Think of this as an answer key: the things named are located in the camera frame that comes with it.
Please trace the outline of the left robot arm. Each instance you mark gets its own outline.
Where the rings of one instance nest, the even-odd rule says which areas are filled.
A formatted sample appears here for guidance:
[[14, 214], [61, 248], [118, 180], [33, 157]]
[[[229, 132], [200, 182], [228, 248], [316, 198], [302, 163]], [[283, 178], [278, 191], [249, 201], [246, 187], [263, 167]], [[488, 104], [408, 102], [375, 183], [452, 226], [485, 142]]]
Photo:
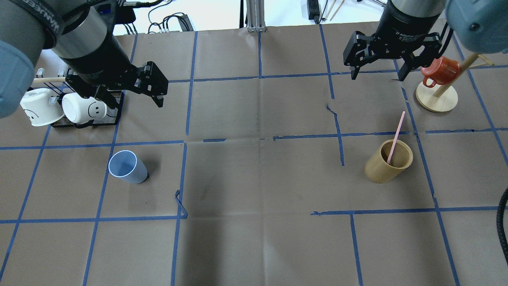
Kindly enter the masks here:
[[133, 65], [113, 36], [122, 7], [154, 2], [127, 0], [2, 0], [0, 2], [0, 116], [15, 112], [35, 78], [40, 53], [51, 49], [75, 75], [67, 82], [82, 98], [115, 109], [112, 91], [149, 96], [163, 107], [168, 81], [152, 61]]

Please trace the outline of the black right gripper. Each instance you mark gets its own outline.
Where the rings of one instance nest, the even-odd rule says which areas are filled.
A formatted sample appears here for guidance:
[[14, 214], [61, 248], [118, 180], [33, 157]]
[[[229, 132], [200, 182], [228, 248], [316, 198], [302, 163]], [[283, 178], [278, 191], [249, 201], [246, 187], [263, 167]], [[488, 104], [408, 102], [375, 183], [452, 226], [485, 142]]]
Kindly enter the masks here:
[[382, 39], [375, 34], [367, 36], [354, 31], [343, 51], [343, 63], [350, 66], [351, 80], [356, 80], [364, 65], [380, 59], [403, 59], [398, 72], [398, 80], [402, 82], [413, 70], [428, 67], [439, 56], [441, 46], [438, 33], [422, 35], [410, 43], [402, 41], [401, 36]]

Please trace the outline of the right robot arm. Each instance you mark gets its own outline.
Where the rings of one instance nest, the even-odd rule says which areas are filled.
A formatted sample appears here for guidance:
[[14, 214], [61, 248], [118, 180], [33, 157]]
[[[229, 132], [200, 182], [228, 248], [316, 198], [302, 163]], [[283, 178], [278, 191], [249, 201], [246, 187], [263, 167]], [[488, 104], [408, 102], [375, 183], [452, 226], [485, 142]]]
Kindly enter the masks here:
[[343, 51], [355, 80], [364, 65], [380, 59], [404, 60], [399, 81], [443, 56], [453, 35], [476, 54], [508, 47], [506, 0], [388, 0], [375, 32], [354, 31]]

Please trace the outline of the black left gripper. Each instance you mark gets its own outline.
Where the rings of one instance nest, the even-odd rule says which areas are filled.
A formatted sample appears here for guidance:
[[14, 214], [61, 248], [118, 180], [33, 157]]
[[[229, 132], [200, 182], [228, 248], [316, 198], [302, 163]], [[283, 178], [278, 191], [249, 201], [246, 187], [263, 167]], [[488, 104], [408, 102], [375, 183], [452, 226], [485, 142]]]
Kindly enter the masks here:
[[169, 85], [166, 76], [158, 65], [149, 60], [142, 67], [130, 64], [119, 71], [103, 72], [96, 78], [85, 78], [85, 75], [69, 74], [66, 82], [83, 98], [94, 97], [105, 103], [106, 116], [119, 116], [119, 102], [112, 91], [129, 90], [149, 96], [158, 108], [164, 105]]

